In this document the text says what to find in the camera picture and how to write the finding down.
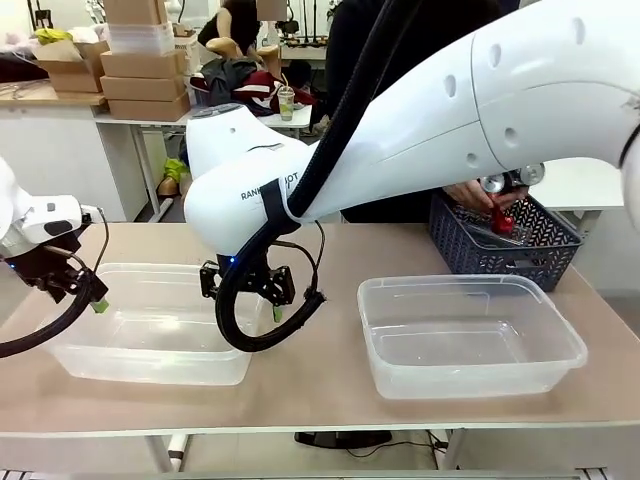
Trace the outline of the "black stand base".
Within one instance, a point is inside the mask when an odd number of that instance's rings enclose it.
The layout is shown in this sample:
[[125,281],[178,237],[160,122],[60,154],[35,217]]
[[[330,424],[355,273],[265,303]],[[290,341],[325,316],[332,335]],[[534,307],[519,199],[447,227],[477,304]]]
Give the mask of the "black stand base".
[[296,432],[294,440],[302,445],[322,449],[366,449],[376,447],[392,440],[390,431],[323,431]]

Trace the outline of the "person's black torso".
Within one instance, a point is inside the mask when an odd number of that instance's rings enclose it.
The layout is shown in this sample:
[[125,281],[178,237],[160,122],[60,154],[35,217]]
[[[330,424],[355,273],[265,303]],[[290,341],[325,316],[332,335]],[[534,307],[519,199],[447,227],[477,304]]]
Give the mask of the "person's black torso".
[[[332,116],[346,90],[361,50],[385,0],[342,0],[329,32],[325,62],[327,115]],[[450,43],[500,16],[496,0],[425,0],[407,27],[390,61],[379,92]],[[346,209],[349,223],[425,223],[431,190]]]

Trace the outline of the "background person in black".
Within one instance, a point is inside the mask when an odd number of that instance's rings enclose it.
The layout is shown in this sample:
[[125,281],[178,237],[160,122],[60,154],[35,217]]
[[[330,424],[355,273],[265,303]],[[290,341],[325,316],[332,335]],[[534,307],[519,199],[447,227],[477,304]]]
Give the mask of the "background person in black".
[[205,47],[216,38],[230,38],[243,56],[260,61],[256,51],[261,22],[257,18],[256,0],[222,0],[217,13],[198,34],[198,42]]

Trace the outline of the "stack of clear tubs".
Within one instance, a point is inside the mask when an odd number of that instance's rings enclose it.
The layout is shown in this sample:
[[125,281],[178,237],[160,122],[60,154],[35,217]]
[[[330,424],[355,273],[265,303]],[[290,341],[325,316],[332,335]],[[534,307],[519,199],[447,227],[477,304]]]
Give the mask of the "stack of clear tubs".
[[170,22],[159,25],[107,25],[113,54],[165,55],[175,49]]

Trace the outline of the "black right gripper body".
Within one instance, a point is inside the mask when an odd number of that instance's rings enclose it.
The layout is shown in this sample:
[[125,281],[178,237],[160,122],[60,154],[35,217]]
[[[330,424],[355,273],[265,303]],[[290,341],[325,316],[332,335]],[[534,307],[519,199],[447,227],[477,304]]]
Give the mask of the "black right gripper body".
[[[218,264],[217,275],[223,279],[226,273],[237,264],[234,257],[229,255],[216,255]],[[273,282],[271,269],[268,265],[267,250],[262,251],[256,258],[250,261],[247,275],[240,282],[241,292],[257,293],[261,296],[273,295]]]

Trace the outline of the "white side table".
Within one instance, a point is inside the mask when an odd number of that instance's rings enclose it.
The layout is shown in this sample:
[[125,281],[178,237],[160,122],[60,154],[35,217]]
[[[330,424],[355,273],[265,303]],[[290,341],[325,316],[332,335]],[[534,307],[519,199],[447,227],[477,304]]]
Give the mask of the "white side table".
[[603,212],[623,207],[619,191],[568,191],[535,197],[547,209],[559,212],[583,238],[589,236]]

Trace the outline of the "person's left hand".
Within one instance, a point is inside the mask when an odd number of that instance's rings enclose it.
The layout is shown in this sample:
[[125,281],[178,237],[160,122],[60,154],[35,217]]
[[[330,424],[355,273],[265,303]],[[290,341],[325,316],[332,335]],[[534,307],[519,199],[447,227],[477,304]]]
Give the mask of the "person's left hand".
[[478,180],[445,186],[442,190],[464,208],[477,212],[490,212],[494,207],[506,210],[525,199],[529,191],[527,187],[519,187],[506,194],[488,194]]

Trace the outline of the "closed cardboard box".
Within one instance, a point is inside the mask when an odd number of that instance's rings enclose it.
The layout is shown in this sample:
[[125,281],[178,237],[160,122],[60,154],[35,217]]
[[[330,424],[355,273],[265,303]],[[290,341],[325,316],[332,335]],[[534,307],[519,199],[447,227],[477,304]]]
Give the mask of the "closed cardboard box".
[[172,101],[109,100],[111,116],[118,120],[179,120],[191,110],[189,96],[183,94]]
[[118,78],[169,79],[186,73],[185,55],[173,50],[164,55],[113,54],[100,55],[104,74]]
[[182,76],[161,79],[103,76],[100,82],[108,100],[169,102],[186,93]]

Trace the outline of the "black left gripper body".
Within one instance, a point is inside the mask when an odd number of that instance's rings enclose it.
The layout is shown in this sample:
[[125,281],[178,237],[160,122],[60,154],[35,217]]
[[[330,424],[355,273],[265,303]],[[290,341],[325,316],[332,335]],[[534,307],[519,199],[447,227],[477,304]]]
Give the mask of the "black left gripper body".
[[27,286],[47,293],[56,304],[67,295],[91,298],[93,272],[70,250],[40,245],[12,257],[10,267]]

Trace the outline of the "dark plastic lattice basket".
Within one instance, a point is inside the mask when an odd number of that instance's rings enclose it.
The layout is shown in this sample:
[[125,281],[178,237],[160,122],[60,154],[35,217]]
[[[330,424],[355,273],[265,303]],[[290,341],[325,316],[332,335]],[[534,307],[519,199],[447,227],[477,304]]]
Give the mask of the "dark plastic lattice basket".
[[467,210],[442,194],[432,197],[429,235],[454,274],[519,275],[546,292],[554,290],[582,246],[582,236],[532,197],[513,204],[508,214],[515,225],[532,230],[534,247],[494,249],[479,245],[462,223],[491,222],[491,216]]

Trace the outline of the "pile of dark clothes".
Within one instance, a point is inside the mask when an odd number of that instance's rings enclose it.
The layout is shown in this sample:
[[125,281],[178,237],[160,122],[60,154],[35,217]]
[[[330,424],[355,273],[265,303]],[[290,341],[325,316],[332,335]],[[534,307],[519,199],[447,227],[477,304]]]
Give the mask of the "pile of dark clothes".
[[279,114],[278,92],[286,87],[284,81],[245,59],[214,59],[190,77],[189,85],[199,105],[243,104],[256,117]]

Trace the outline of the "open cardboard box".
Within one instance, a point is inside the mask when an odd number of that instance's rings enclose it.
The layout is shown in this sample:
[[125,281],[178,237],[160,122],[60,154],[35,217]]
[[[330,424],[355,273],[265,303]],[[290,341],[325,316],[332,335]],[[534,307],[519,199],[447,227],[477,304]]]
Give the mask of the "open cardboard box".
[[100,56],[109,51],[106,41],[78,43],[60,40],[34,50],[39,67],[58,93],[101,93],[104,75]]

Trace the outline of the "clear plastic container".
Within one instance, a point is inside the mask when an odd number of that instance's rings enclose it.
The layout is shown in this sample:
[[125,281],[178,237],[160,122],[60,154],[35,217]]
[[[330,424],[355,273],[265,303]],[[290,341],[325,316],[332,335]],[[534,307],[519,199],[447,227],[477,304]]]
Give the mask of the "clear plastic container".
[[234,386],[251,354],[231,347],[216,324],[214,303],[202,296],[199,266],[106,263],[107,308],[87,308],[45,343],[72,376],[104,381]]
[[541,394],[588,360],[573,326],[522,276],[372,278],[357,301],[374,384],[388,400]]

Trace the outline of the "yellow-green bag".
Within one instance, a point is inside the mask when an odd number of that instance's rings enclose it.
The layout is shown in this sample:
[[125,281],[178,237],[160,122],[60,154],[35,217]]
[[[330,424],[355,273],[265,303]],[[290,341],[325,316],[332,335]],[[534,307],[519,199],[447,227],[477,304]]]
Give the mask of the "yellow-green bag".
[[180,183],[185,175],[190,174],[189,166],[179,158],[167,157],[164,163],[164,177]]

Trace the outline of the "red crushed can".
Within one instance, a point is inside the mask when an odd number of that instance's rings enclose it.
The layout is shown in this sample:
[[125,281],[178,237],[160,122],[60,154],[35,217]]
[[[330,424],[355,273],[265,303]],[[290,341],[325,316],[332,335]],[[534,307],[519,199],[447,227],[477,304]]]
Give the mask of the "red crushed can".
[[514,230],[514,219],[508,214],[509,206],[493,200],[494,206],[491,210],[491,231],[497,235],[510,235]]

